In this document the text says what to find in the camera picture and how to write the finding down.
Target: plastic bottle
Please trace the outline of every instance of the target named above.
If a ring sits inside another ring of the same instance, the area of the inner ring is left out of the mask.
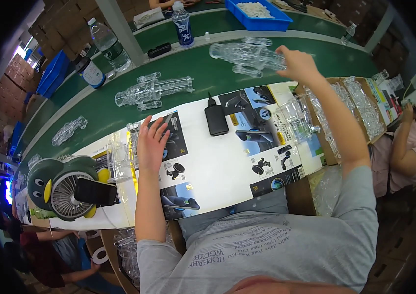
[[[352,39],[353,35],[355,34],[355,28],[356,27],[357,27],[357,25],[352,23],[352,25],[347,28],[346,33],[340,39],[340,42],[344,46],[347,46],[348,43],[350,42],[350,39]]]
[[[52,211],[44,210],[44,209],[40,209],[40,208],[30,208],[30,214],[34,215],[36,218],[38,218],[40,220],[57,216]]]
[[[190,27],[190,15],[183,8],[183,3],[176,1],[172,5],[174,13],[172,14],[172,21],[177,30],[177,38],[182,48],[189,48],[195,43],[192,36],[192,28]]]
[[[90,34],[93,42],[108,62],[117,72],[122,72],[129,67],[131,59],[123,46],[118,41],[115,34],[104,24],[95,20],[93,17],[87,22],[90,27]]]
[[[77,55],[74,59],[76,73],[82,77],[89,85],[97,89],[105,83],[105,74],[88,57]]]

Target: penguin eye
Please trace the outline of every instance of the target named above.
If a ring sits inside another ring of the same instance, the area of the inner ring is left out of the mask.
[[[41,179],[35,179],[35,184],[41,187],[45,184],[45,182],[43,182]]]

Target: pink shirt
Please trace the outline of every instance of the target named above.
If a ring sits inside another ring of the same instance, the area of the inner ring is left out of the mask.
[[[394,133],[396,136],[401,129],[399,126]],[[371,170],[373,172],[373,189],[376,197],[382,197],[386,194],[388,181],[388,166],[391,158],[391,144],[390,138],[383,136],[371,145]],[[416,122],[412,122],[411,130],[409,131],[406,150],[414,150],[416,152]],[[416,185],[416,174],[413,177],[407,177],[401,173],[391,171],[390,190],[392,193],[404,188],[405,186]]]

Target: blue light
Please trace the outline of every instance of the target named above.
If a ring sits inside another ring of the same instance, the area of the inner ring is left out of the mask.
[[[7,186],[7,190],[5,190],[5,199],[7,199],[7,202],[11,205],[12,196],[10,195],[10,181],[6,181],[5,186]]]

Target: grey t-shirt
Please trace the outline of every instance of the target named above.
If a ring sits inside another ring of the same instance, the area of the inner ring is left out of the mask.
[[[371,170],[358,167],[343,181],[332,217],[230,215],[199,232],[183,256],[167,243],[141,240],[141,294],[224,293],[255,275],[360,292],[375,262],[375,206]]]

